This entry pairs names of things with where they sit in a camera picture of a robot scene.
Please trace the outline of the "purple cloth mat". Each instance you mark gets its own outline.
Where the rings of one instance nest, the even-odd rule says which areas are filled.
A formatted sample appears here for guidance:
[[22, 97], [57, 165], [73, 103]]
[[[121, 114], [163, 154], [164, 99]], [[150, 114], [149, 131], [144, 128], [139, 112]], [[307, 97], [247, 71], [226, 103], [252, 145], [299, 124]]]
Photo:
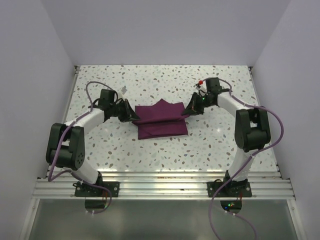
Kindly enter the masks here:
[[136, 105], [135, 113], [140, 120], [134, 121], [137, 126], [138, 139], [154, 139], [183, 136], [188, 134], [185, 118], [182, 115], [185, 106], [182, 102], [169, 103], [160, 99], [153, 105]]

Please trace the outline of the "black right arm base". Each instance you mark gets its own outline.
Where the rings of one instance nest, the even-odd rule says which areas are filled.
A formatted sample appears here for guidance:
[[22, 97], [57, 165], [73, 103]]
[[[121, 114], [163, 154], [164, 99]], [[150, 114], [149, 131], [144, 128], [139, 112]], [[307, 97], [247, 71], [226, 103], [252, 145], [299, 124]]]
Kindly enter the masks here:
[[226, 182], [217, 179], [215, 181], [209, 181], [206, 183], [207, 194], [210, 198], [214, 195], [216, 198], [237, 198], [244, 197], [250, 198], [253, 196], [251, 185], [248, 180], [234, 181], [232, 180], [226, 186], [224, 186], [218, 193], [216, 191]]

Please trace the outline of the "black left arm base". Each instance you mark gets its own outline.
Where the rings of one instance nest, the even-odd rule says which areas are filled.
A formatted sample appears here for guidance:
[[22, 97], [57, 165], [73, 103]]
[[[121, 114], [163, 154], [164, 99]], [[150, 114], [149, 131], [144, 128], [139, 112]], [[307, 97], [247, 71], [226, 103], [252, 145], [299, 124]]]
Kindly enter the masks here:
[[77, 181], [72, 184], [75, 188], [75, 197], [115, 197], [119, 196], [120, 182], [119, 181], [103, 181], [102, 177], [98, 177], [97, 182], [86, 183]]

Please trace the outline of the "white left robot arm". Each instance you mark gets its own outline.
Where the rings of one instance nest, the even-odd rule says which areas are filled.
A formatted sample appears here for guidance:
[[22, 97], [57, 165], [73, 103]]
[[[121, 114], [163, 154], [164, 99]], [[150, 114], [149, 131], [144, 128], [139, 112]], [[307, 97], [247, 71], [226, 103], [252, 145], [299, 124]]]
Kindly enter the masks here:
[[112, 89], [102, 89], [98, 99], [92, 101], [88, 111], [79, 117], [51, 126], [46, 162], [51, 166], [48, 181], [52, 182], [64, 173], [72, 174], [80, 182], [86, 183], [86, 190], [92, 196], [103, 193], [101, 174], [86, 159], [85, 135], [110, 118], [118, 118], [122, 123], [140, 120], [126, 98]]

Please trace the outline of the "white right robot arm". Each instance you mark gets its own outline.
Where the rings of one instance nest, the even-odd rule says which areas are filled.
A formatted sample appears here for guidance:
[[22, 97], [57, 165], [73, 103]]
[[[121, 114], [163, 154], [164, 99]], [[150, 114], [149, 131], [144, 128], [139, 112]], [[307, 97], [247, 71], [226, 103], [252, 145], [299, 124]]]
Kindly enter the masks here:
[[237, 150], [222, 185], [227, 196], [235, 196], [248, 180], [255, 155], [271, 141], [268, 112], [237, 99], [232, 94], [232, 86], [218, 77], [200, 80], [196, 89], [182, 112], [183, 116], [202, 115], [205, 108], [217, 106], [235, 118], [234, 141]]

